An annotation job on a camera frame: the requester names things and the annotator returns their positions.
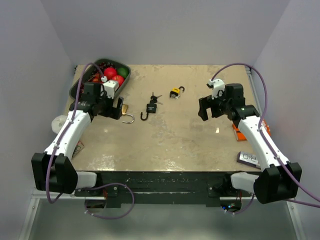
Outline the black padlock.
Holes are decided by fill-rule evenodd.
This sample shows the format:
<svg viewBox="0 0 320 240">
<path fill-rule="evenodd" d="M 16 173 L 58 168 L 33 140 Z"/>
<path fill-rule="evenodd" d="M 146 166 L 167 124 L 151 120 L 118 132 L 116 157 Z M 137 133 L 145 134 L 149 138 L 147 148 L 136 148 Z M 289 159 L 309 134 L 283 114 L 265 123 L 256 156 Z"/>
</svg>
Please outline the black padlock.
<svg viewBox="0 0 320 240">
<path fill-rule="evenodd" d="M 155 114 L 156 113 L 156 111 L 157 111 L 157 104 L 156 103 L 148 103 L 147 105 L 146 105 L 146 116 L 145 117 L 143 117 L 143 112 L 141 112 L 140 113 L 140 119 L 142 120 L 142 121 L 146 121 L 147 119 L 148 119 L 148 117 L 149 117 L 149 114 Z"/>
</svg>

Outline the yellow padlock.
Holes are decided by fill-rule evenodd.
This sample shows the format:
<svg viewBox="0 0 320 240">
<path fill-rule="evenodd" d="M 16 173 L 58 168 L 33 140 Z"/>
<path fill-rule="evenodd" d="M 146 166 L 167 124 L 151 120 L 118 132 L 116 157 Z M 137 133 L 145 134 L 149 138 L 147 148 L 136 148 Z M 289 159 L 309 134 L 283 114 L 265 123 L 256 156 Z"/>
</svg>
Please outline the yellow padlock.
<svg viewBox="0 0 320 240">
<path fill-rule="evenodd" d="M 185 92 L 185 87 L 184 86 L 180 86 L 178 88 L 174 87 L 172 88 L 172 90 L 169 93 L 169 97 L 170 98 L 174 98 L 174 99 L 179 99 L 181 96 L 181 93 Z"/>
</svg>

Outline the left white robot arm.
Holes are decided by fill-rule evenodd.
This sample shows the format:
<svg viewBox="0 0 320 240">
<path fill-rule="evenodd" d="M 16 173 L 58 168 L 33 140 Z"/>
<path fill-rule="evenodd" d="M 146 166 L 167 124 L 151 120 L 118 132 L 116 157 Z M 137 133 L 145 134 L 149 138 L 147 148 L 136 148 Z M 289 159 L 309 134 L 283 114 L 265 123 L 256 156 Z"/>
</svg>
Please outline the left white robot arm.
<svg viewBox="0 0 320 240">
<path fill-rule="evenodd" d="M 76 146 L 94 117 L 100 115 L 118 120 L 122 116 L 123 98 L 119 97 L 119 83 L 109 80 L 103 84 L 86 82 L 83 92 L 76 94 L 69 106 L 67 119 L 53 142 L 43 153 L 31 159 L 37 190 L 71 194 L 85 188 L 92 196 L 99 196 L 104 184 L 97 174 L 76 171 L 71 160 Z"/>
</svg>

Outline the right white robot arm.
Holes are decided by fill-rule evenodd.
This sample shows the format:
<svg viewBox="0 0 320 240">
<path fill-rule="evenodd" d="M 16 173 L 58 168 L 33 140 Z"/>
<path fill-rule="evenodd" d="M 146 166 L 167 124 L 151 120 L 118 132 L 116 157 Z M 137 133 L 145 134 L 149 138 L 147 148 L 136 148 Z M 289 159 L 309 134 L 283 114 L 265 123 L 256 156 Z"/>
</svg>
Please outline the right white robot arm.
<svg viewBox="0 0 320 240">
<path fill-rule="evenodd" d="M 207 110 L 218 118 L 226 115 L 250 143 L 260 165 L 261 174 L 234 172 L 223 183 L 223 192 L 230 197 L 240 190 L 254 194 L 261 204 L 295 198 L 302 168 L 291 163 L 275 145 L 261 124 L 259 112 L 247 105 L 244 88 L 239 83 L 225 84 L 221 79 L 210 80 L 212 94 L 200 98 L 198 115 L 208 120 Z"/>
</svg>

